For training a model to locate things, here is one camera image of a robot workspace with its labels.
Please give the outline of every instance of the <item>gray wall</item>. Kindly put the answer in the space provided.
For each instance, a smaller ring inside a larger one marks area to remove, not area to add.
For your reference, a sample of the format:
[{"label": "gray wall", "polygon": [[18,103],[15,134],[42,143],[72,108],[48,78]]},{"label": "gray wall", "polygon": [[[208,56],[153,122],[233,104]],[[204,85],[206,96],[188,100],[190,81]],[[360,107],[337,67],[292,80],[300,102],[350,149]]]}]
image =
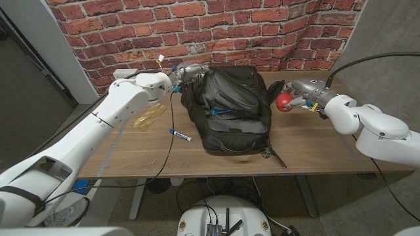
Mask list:
[{"label": "gray wall", "polygon": [[[369,0],[332,71],[384,52],[420,51],[420,1]],[[380,58],[338,73],[359,106],[370,103],[420,132],[420,57]]]}]

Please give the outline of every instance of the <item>black backpack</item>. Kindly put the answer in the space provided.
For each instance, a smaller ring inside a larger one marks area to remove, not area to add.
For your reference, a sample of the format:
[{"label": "black backpack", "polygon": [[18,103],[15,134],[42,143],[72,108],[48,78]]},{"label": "black backpack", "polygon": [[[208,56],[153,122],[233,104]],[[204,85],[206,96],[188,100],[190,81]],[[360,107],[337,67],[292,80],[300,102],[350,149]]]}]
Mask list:
[{"label": "black backpack", "polygon": [[270,146],[270,104],[284,81],[267,90],[253,66],[210,67],[182,91],[181,103],[213,153],[246,155]]}]

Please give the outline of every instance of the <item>red ball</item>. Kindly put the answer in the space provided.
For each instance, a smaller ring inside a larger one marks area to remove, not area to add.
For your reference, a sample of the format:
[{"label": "red ball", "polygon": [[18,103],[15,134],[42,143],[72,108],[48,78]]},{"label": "red ball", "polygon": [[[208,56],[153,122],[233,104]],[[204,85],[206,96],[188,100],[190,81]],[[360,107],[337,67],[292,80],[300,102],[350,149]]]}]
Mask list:
[{"label": "red ball", "polygon": [[283,107],[285,105],[287,105],[292,100],[293,100],[293,97],[290,94],[280,94],[277,97],[277,100],[276,100],[277,109],[279,109],[279,111],[281,111],[281,112],[291,111],[292,108],[290,108],[290,109],[283,109]]}]

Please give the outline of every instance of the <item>white cable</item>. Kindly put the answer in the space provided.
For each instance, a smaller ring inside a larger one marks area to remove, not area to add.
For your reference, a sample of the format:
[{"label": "white cable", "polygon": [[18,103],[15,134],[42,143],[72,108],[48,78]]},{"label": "white cable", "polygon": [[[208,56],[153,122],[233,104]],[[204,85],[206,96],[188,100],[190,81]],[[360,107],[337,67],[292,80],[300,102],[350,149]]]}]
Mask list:
[{"label": "white cable", "polygon": [[[252,180],[254,181],[255,188],[257,189],[257,192],[258,192],[258,195],[260,196],[260,199],[262,199],[262,198],[261,198],[261,193],[260,193],[260,190],[258,189],[258,185],[257,185],[257,183],[255,182],[254,176],[252,176]],[[292,230],[291,230],[291,229],[289,229],[288,227],[285,227],[285,226],[284,226],[284,225],[282,225],[281,223],[279,223],[279,222],[275,221],[273,218],[271,218],[271,217],[269,217],[269,216],[268,216],[267,212],[265,212],[265,208],[264,208],[263,200],[261,200],[261,205],[262,205],[262,210],[264,211],[265,215],[267,216],[267,218],[268,218],[269,220],[271,220],[271,221],[272,221],[273,223],[275,223],[276,225],[278,225],[278,226],[280,226],[280,227],[285,228],[285,229],[287,230],[287,234],[291,234],[291,233],[292,233]]]},{"label": "white cable", "polygon": [[216,193],[210,188],[210,185],[209,185],[209,179],[207,178],[207,177],[205,177],[206,179],[207,179],[207,187],[209,187],[209,189],[210,189],[210,191],[213,193],[213,195],[215,196],[216,195]]}]

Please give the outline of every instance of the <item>table leg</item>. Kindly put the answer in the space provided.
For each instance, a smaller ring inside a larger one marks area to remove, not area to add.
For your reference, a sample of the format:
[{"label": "table leg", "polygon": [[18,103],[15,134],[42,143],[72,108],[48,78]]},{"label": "table leg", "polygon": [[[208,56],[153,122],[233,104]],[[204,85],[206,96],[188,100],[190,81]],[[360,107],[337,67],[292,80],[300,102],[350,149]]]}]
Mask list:
[{"label": "table leg", "polygon": [[[140,178],[137,180],[137,185],[146,183],[145,178]],[[130,210],[130,220],[136,220],[138,216],[138,210],[140,208],[140,203],[143,197],[144,186],[136,187],[136,192],[134,193],[133,203],[131,203]]]},{"label": "table leg", "polygon": [[310,190],[310,186],[306,176],[296,176],[297,183],[299,185],[299,189],[301,189],[301,193],[303,196],[304,203],[306,208],[308,209],[308,214],[311,217],[317,217],[318,213],[316,211],[314,198],[312,197],[312,192]]}]

